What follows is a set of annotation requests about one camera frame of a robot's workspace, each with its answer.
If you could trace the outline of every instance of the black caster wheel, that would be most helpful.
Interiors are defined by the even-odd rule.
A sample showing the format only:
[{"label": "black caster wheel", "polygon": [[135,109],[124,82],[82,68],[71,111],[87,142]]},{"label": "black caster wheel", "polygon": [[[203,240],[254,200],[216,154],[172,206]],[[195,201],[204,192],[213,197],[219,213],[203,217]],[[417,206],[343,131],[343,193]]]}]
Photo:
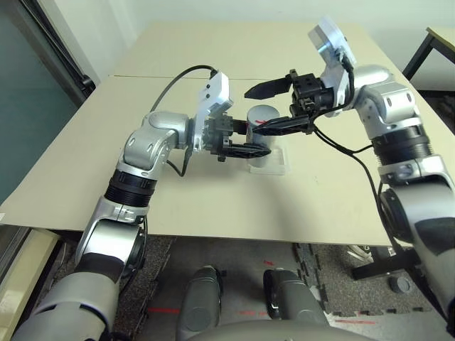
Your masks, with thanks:
[{"label": "black caster wheel", "polygon": [[271,319],[279,319],[279,309],[277,303],[277,286],[274,278],[275,270],[266,270],[262,277],[264,284],[265,304]]}]

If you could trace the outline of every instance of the clear plastic base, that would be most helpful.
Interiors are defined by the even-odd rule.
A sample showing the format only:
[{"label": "clear plastic base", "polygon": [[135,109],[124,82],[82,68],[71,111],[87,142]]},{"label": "clear plastic base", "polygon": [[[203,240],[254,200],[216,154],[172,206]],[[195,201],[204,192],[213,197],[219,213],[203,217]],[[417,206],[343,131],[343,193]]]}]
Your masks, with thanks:
[{"label": "clear plastic base", "polygon": [[290,171],[286,149],[283,146],[274,146],[272,152],[261,160],[248,161],[248,168],[253,174],[286,175]]}]

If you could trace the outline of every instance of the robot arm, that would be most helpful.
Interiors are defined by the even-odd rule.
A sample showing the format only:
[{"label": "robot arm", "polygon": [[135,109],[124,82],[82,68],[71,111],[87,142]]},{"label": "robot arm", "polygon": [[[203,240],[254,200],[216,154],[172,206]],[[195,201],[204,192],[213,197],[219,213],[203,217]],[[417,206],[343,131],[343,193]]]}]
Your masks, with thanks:
[{"label": "robot arm", "polygon": [[[110,340],[119,280],[140,267],[146,238],[141,224],[146,223],[151,196],[171,149],[187,148],[191,154],[213,148],[213,153],[225,156],[241,148],[228,136],[234,123],[236,130],[246,130],[244,121],[231,119],[227,128],[211,129],[213,139],[202,137],[207,117],[223,119],[231,105],[228,78],[217,72],[200,92],[194,119],[163,111],[144,117],[125,143],[106,193],[77,246],[75,272],[52,288],[13,340]],[[216,136],[224,138],[219,141]],[[262,146],[242,148],[240,157],[245,158],[270,152]]]},{"label": "robot arm", "polygon": [[[261,83],[245,93],[263,99],[292,85],[291,117],[270,120],[257,134],[311,134],[325,114],[356,109],[381,166],[378,207],[394,238],[413,244],[439,311],[455,320],[455,186],[441,156],[433,154],[412,92],[388,70],[369,65],[354,69],[355,58],[343,34],[325,18],[309,34],[326,62],[320,78],[298,76]],[[395,240],[391,242],[400,247]]]}]

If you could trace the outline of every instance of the black wire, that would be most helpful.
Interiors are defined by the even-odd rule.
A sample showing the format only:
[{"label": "black wire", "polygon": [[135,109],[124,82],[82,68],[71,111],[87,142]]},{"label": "black wire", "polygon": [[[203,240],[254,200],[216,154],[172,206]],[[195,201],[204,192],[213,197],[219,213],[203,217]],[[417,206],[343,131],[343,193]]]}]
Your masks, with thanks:
[{"label": "black wire", "polygon": [[[173,87],[174,84],[177,83],[177,81],[179,79],[181,79],[184,75],[187,75],[190,72],[193,72],[195,70],[200,70],[200,69],[210,70],[210,76],[212,76],[213,72],[216,72],[215,68],[212,66],[209,66],[209,65],[195,65],[195,66],[189,67],[188,69],[180,72],[177,76],[174,77],[174,79],[172,81],[169,82],[169,84],[167,84],[167,86],[164,88],[164,90],[161,92],[161,94],[156,99],[156,101],[155,101],[154,105],[151,107],[150,111],[152,112],[152,111],[156,110],[156,108],[159,106],[161,100],[164,98],[164,96],[166,96],[166,93]],[[173,164],[172,162],[170,162],[169,160],[167,160],[166,163],[168,165],[170,165],[170,167],[172,167],[172,169],[174,169],[179,176],[183,177],[186,174],[186,169],[188,167],[188,163],[190,161],[190,157],[192,154],[193,154],[193,146],[190,144],[186,148],[186,151],[185,151],[185,157],[183,159],[182,170],[179,170],[177,168],[177,166],[175,164]]]},{"label": "black wire", "polygon": [[[327,135],[322,133],[317,127],[315,127],[314,133],[325,144],[328,144],[332,148],[335,148],[336,150],[340,151],[341,153],[349,156],[350,158],[353,158],[362,166],[363,170],[365,171],[365,173],[368,177],[368,182],[370,183],[370,187],[373,192],[373,197],[375,198],[376,209],[378,210],[379,217],[381,219],[385,233],[387,234],[387,237],[390,240],[390,244],[392,245],[392,248],[395,251],[396,255],[404,254],[405,251],[404,251],[403,247],[400,244],[398,244],[397,240],[393,237],[392,230],[389,228],[389,226],[387,224],[387,219],[385,217],[385,213],[382,208],[382,203],[380,200],[380,194],[382,192],[382,187],[383,187],[382,181],[379,182],[378,191],[376,192],[375,184],[371,177],[370,171],[368,170],[367,166],[359,158],[357,158],[356,156],[353,155],[353,152],[350,153],[348,151],[348,149],[337,144],[334,140],[330,139]],[[436,296],[434,295],[432,290],[429,288],[427,280],[425,279],[425,277],[422,277],[422,275],[419,274],[419,271],[417,270],[416,266],[407,266],[405,268],[405,271],[408,273],[409,277],[414,281],[414,283],[416,284],[418,289],[424,294],[424,296],[427,298],[427,300],[433,305],[434,309],[443,317],[443,319],[447,320],[447,317],[445,316],[444,311],[442,310]]]},{"label": "black wire", "polygon": [[317,127],[317,125],[314,125],[314,132],[315,132],[316,135],[317,135],[317,134],[322,135],[322,137],[323,137],[325,140],[327,140],[328,142],[330,142],[330,143],[331,143],[333,146],[335,146],[336,148],[341,149],[341,152],[342,152],[342,153],[357,154],[357,153],[361,153],[361,152],[366,151],[367,149],[373,147],[372,144],[369,144],[368,146],[365,146],[365,147],[360,148],[360,149],[358,149],[358,150],[356,150],[356,151],[353,151],[352,149],[346,148],[345,146],[342,146],[342,145],[336,143],[336,142],[335,142],[334,140],[332,140],[330,137],[328,137],[327,135],[325,135],[325,133],[323,133],[323,132]]},{"label": "black wire", "polygon": [[353,151],[348,152],[350,149],[347,149],[347,148],[343,147],[342,145],[337,144],[336,142],[334,142],[332,139],[327,137],[327,135],[322,133],[317,126],[315,126],[314,128],[315,128],[314,129],[315,135],[317,137],[319,137],[320,140],[322,140],[325,144],[328,144],[330,147],[335,148],[337,151],[340,151],[341,153],[349,156],[350,158],[353,158],[354,160],[356,160],[362,166],[363,170],[365,171],[365,173],[367,175],[368,182],[370,183],[370,187],[371,187],[371,190],[373,192],[373,197],[375,198],[375,203],[378,205],[378,197],[376,195],[375,183],[373,182],[373,178],[371,177],[371,174],[370,174],[370,171],[368,170],[368,167],[357,156],[354,155]]},{"label": "black wire", "polygon": [[171,89],[173,87],[173,85],[177,83],[177,81],[179,79],[181,79],[184,75],[187,75],[188,73],[193,72],[194,70],[200,70],[200,69],[210,70],[211,72],[216,71],[214,67],[209,66],[209,65],[195,65],[195,66],[189,67],[188,69],[180,72],[177,76],[174,77],[174,79],[169,84],[167,84],[167,86],[164,88],[164,90],[161,92],[161,94],[156,99],[156,101],[155,101],[154,105],[151,107],[150,111],[152,112],[152,111],[156,110],[156,108],[158,107],[158,105],[161,102],[161,100],[163,99],[163,97],[166,96],[166,93],[169,91],[169,89]]},{"label": "black wire", "polygon": [[167,163],[168,165],[170,165],[170,167],[172,167],[172,169],[174,169],[175,172],[176,172],[179,176],[181,176],[181,177],[184,176],[183,171],[180,172],[180,170],[177,168],[177,166],[174,165],[172,162],[170,162],[170,160],[166,160],[166,163]]},{"label": "black wire", "polygon": [[348,98],[344,101],[343,104],[338,105],[337,107],[334,108],[329,108],[325,110],[321,110],[314,119],[317,119],[318,117],[327,114],[329,112],[335,112],[337,110],[346,108],[353,100],[354,100],[354,94],[355,94],[355,86],[354,86],[354,68],[349,62],[349,59],[344,56],[342,61],[341,61],[342,66],[348,73],[348,79],[349,79],[349,95]]}]

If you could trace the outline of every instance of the white wall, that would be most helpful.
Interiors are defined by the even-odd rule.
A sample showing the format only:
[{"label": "white wall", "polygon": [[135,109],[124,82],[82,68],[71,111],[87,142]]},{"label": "white wall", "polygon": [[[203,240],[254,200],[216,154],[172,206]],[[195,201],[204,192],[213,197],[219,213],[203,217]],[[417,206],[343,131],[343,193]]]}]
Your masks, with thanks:
[{"label": "white wall", "polygon": [[[152,21],[318,21],[328,14],[337,22],[362,25],[401,70],[427,26],[455,26],[454,0],[39,1],[95,82]],[[433,51],[412,82],[422,89],[455,90],[455,66]]]}]

